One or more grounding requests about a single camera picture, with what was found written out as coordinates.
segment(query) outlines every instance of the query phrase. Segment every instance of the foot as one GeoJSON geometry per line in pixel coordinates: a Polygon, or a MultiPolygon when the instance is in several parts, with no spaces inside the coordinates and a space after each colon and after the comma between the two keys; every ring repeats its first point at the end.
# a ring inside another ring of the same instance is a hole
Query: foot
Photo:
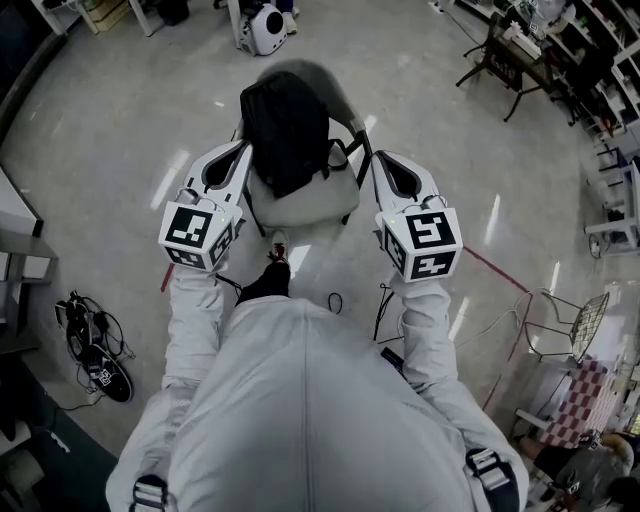
{"type": "Polygon", "coordinates": [[[284,26],[287,29],[287,34],[297,34],[298,25],[296,25],[296,21],[293,19],[293,14],[283,12],[282,17],[284,18],[284,26]]]}
{"type": "Polygon", "coordinates": [[[289,264],[289,238],[284,231],[276,231],[271,238],[271,251],[269,258],[275,263],[289,264]]]}

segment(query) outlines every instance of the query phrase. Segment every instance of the cushion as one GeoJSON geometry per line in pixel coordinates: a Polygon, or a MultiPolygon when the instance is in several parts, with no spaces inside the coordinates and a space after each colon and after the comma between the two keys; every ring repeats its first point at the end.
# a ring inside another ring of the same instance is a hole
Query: cushion
{"type": "MultiPolygon", "coordinates": [[[[332,165],[344,162],[344,154],[334,144],[329,155],[332,165]]],[[[350,164],[331,171],[325,180],[321,172],[311,182],[288,196],[276,199],[258,174],[251,171],[249,192],[258,222],[268,228],[289,228],[340,219],[360,204],[360,190],[350,164]]]]}

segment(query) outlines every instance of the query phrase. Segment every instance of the white suit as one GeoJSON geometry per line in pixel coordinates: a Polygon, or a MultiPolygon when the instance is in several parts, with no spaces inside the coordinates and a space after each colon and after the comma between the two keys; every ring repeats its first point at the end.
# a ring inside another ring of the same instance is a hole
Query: white suit
{"type": "Polygon", "coordinates": [[[166,374],[107,484],[126,511],[136,479],[168,482],[180,512],[488,511],[471,448],[522,460],[457,380],[449,296],[392,283],[403,317],[402,376],[361,330],[307,300],[236,307],[220,332],[213,275],[176,269],[166,374]]]}

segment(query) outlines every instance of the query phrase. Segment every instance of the red checkered cloth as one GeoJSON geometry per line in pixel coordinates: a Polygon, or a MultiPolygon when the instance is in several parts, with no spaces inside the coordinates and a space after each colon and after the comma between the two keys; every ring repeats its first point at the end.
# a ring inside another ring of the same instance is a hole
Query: red checkered cloth
{"type": "Polygon", "coordinates": [[[615,376],[595,359],[585,359],[571,378],[560,409],[540,438],[545,444],[575,448],[587,430],[604,430],[616,406],[618,394],[611,389],[615,376]]]}

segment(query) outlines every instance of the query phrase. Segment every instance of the metal chair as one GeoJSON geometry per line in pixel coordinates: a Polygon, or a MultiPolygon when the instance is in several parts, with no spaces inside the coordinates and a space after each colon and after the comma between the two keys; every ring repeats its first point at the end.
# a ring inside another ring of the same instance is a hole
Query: metal chair
{"type": "MultiPolygon", "coordinates": [[[[346,224],[351,212],[360,204],[360,187],[372,156],[364,123],[333,74],[324,66],[303,59],[286,60],[268,67],[258,80],[280,71],[288,71],[304,80],[325,103],[329,117],[353,136],[345,154],[334,145],[329,160],[344,161],[360,146],[364,149],[364,157],[357,177],[351,165],[342,171],[331,172],[326,180],[322,173],[316,173],[311,183],[282,198],[276,198],[252,169],[243,192],[247,205],[262,236],[265,236],[265,227],[291,228],[340,218],[346,224]]],[[[241,121],[233,138],[238,140],[242,135],[241,121]]]]}
{"type": "Polygon", "coordinates": [[[582,359],[587,353],[589,349],[589,345],[593,341],[596,332],[598,331],[598,327],[600,326],[600,322],[602,322],[602,318],[604,317],[604,313],[607,309],[607,304],[609,303],[609,293],[605,293],[603,295],[598,295],[593,299],[589,300],[584,306],[580,307],[576,304],[568,302],[566,300],[560,299],[558,297],[554,297],[550,293],[543,293],[549,301],[551,302],[553,309],[556,314],[556,320],[560,324],[570,325],[571,329],[569,332],[561,331],[559,329],[552,329],[551,327],[547,327],[545,325],[537,324],[535,322],[529,322],[526,318],[529,314],[529,308],[531,306],[531,302],[533,297],[530,298],[529,304],[527,305],[527,309],[524,315],[524,322],[522,324],[521,332],[524,330],[525,336],[527,338],[527,343],[533,352],[538,354],[540,357],[544,356],[561,356],[561,355],[570,355],[573,356],[577,363],[582,362],[582,359]],[[578,315],[576,316],[573,322],[564,322],[560,320],[560,313],[558,311],[558,306],[556,302],[562,302],[563,304],[567,304],[578,310],[578,315]],[[552,331],[558,334],[562,334],[569,338],[571,343],[571,352],[553,352],[553,353],[542,353],[537,350],[533,344],[531,343],[531,336],[529,335],[529,326],[535,326],[540,329],[544,329],[547,331],[552,331]]]}

